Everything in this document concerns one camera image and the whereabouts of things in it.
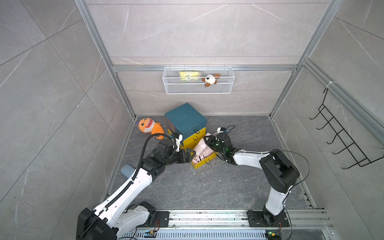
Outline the pink umbrella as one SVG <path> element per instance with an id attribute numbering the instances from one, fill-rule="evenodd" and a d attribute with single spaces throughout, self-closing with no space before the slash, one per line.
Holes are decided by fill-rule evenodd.
<path id="1" fill-rule="evenodd" d="M 213 160 L 217 155 L 215 153 L 210 154 L 209 156 L 204 156 L 203 154 L 201 155 L 196 155 L 193 160 L 192 160 L 192 165 L 195 168 L 199 168 L 200 166 L 206 164 L 207 162 L 210 162 Z"/>
<path id="2" fill-rule="evenodd" d="M 214 153 L 214 151 L 205 144 L 204 138 L 202 138 L 195 146 L 194 151 L 196 151 L 196 155 L 203 154 L 204 156 L 209 156 L 210 154 Z"/>

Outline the teal and yellow drawer box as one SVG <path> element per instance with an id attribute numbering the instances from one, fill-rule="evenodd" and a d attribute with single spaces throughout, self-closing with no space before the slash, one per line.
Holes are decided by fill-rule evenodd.
<path id="1" fill-rule="evenodd" d="M 183 136 L 181 141 L 183 149 L 194 150 L 202 138 L 211 135 L 207 132 L 207 119 L 189 103 L 165 113 L 165 117 L 168 120 L 168 132 Z"/>

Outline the pink umbrella front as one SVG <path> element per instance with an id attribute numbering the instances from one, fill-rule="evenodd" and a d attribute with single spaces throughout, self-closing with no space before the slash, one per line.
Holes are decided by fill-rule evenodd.
<path id="1" fill-rule="evenodd" d="M 215 153 L 210 154 L 209 156 L 204 156 L 203 154 L 201 155 L 196 155 L 193 160 L 192 160 L 192 165 L 195 168 L 199 168 L 200 166 L 206 164 L 207 162 L 210 162 L 213 160 L 217 155 Z"/>

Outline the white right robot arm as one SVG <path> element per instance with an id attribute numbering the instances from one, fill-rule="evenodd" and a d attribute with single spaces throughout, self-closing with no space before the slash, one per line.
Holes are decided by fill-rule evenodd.
<path id="1" fill-rule="evenodd" d="M 263 222 L 267 226 L 278 224 L 283 217 L 289 191 L 300 173 L 279 149 L 267 153 L 250 152 L 235 148 L 227 132 L 204 137 L 205 144 L 228 164 L 249 166 L 263 170 L 270 186 L 268 200 L 263 207 Z"/>

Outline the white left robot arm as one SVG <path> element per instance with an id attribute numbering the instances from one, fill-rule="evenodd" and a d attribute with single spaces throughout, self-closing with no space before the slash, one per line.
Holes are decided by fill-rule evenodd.
<path id="1" fill-rule="evenodd" d="M 141 155 L 138 167 L 128 180 L 93 210 L 85 208 L 78 216 L 77 240 L 116 240 L 118 236 L 139 226 L 158 228 L 156 208 L 147 202 L 130 208 L 138 194 L 148 187 L 166 166 L 185 164 L 196 152 L 179 149 L 172 139 L 162 139 L 148 156 Z"/>

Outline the orange shark plush toy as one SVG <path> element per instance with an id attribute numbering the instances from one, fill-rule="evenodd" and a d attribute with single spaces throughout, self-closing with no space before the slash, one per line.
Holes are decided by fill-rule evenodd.
<path id="1" fill-rule="evenodd" d="M 165 133 L 161 123 L 157 123 L 151 118 L 143 118 L 136 122 L 136 126 L 143 133 L 150 133 L 152 135 Z"/>

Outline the brown white plush dog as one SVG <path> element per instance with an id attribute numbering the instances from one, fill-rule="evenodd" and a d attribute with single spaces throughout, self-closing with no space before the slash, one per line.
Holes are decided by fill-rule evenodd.
<path id="1" fill-rule="evenodd" d="M 202 78 L 202 81 L 205 83 L 205 88 L 208 88 L 211 85 L 216 85 L 220 77 L 221 77 L 220 74 L 214 74 L 214 75 L 207 75 L 206 77 Z"/>

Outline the light blue cup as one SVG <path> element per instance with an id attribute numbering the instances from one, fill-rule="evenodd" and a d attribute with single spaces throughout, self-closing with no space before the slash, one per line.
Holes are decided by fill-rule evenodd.
<path id="1" fill-rule="evenodd" d="M 129 179 L 134 173 L 136 169 L 130 165 L 125 165 L 121 168 L 121 174 Z"/>

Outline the yellow package in basket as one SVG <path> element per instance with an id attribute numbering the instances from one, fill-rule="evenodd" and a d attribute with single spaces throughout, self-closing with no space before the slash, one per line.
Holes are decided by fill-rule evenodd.
<path id="1" fill-rule="evenodd" d="M 198 81 L 201 78 L 201 73 L 197 71 L 181 71 L 179 72 L 181 81 Z"/>

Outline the metal base rail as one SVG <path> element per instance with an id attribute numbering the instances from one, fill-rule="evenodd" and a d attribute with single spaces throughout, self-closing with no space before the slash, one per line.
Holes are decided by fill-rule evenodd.
<path id="1" fill-rule="evenodd" d="M 337 240 L 326 211 L 284 210 L 271 226 L 260 210 L 159 210 L 152 225 L 134 227 L 119 240 Z"/>

